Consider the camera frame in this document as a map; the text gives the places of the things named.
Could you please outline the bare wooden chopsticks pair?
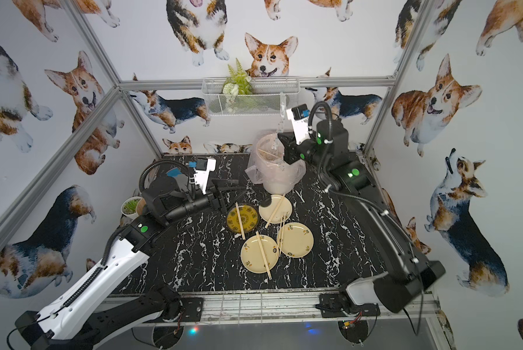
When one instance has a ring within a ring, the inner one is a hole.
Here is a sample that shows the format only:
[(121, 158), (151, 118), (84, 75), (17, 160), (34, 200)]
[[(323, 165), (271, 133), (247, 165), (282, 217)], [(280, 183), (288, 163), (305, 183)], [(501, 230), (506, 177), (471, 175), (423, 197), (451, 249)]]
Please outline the bare wooden chopsticks pair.
[(242, 239), (245, 241), (246, 240), (246, 238), (245, 238), (245, 231), (244, 231), (244, 228), (243, 228), (243, 222), (242, 222), (242, 218), (241, 218), (241, 214), (240, 214), (240, 207), (239, 207), (238, 202), (235, 203), (235, 211), (236, 211), (236, 215), (238, 217), (238, 222), (239, 222), (239, 226), (240, 226), (240, 233), (241, 233)]

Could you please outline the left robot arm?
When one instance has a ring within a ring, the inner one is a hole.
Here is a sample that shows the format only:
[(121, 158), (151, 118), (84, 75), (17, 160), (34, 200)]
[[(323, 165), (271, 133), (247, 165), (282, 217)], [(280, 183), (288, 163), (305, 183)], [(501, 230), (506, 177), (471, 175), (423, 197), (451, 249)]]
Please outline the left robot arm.
[(147, 166), (138, 187), (146, 202), (142, 215), (114, 231), (102, 258), (57, 300), (40, 311), (26, 311), (15, 332), (31, 349), (97, 349), (111, 338), (162, 315), (181, 313), (180, 295), (166, 284), (106, 311), (97, 307), (154, 251), (153, 242), (177, 224), (205, 210), (227, 214), (247, 189), (237, 179), (210, 179), (216, 159), (198, 157), (188, 163), (161, 159)]

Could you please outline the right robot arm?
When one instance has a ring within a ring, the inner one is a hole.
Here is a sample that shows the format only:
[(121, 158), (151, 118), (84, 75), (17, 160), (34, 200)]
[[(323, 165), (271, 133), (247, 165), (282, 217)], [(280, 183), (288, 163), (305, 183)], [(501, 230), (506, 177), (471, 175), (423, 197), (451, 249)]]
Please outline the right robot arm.
[(346, 296), (356, 306), (381, 304), (393, 313), (403, 311), (445, 275), (445, 267), (422, 253), (392, 216), (375, 179), (349, 150), (347, 129), (333, 118), (326, 103), (318, 102), (312, 109), (296, 106), (285, 114), (293, 130), (278, 134), (283, 159), (289, 165), (303, 161), (324, 192), (343, 201), (385, 265), (382, 274), (347, 284)]

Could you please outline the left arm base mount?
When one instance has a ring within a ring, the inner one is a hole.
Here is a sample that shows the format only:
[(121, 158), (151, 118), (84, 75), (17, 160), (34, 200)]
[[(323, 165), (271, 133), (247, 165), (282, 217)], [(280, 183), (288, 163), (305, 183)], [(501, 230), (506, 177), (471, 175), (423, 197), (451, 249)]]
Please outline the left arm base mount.
[(162, 322), (199, 322), (205, 300), (202, 297), (184, 297), (168, 303), (159, 319)]

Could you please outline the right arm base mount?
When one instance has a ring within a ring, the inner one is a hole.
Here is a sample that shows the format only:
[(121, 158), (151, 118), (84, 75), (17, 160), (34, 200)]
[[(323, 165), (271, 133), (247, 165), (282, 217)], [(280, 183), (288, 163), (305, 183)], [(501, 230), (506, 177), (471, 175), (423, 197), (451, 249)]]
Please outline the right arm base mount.
[(380, 307), (377, 304), (356, 305), (343, 293), (320, 294), (315, 308), (321, 312), (323, 318), (381, 315)]

